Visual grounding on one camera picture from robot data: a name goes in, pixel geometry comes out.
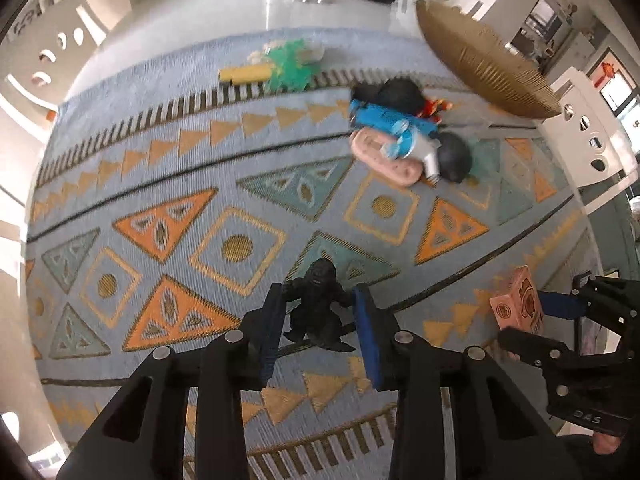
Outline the person's right hand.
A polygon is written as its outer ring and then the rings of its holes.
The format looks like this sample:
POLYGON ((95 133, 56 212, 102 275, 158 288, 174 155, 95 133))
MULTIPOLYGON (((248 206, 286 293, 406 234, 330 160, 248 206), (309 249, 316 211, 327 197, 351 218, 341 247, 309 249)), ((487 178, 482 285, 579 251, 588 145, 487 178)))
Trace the person's right hand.
POLYGON ((622 442, 622 438, 610 436, 609 434, 594 432, 592 435, 593 451, 598 455, 614 454, 618 450, 622 442))

